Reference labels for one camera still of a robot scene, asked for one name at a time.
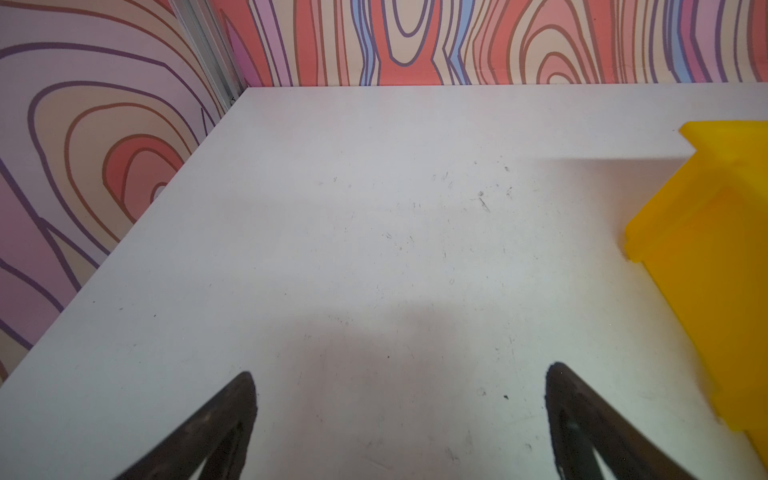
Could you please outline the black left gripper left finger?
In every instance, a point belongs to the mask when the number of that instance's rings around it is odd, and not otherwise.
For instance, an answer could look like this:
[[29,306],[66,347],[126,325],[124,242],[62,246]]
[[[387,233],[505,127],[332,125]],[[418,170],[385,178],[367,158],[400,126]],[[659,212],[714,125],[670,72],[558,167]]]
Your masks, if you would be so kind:
[[241,372],[120,479],[238,479],[257,418],[252,375]]

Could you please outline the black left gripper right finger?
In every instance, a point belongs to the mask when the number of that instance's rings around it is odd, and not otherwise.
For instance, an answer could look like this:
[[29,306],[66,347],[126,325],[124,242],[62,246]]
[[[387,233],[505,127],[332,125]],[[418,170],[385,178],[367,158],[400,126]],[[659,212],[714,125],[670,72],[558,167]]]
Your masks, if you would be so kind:
[[561,479],[691,479],[602,396],[562,362],[546,373],[545,406]]

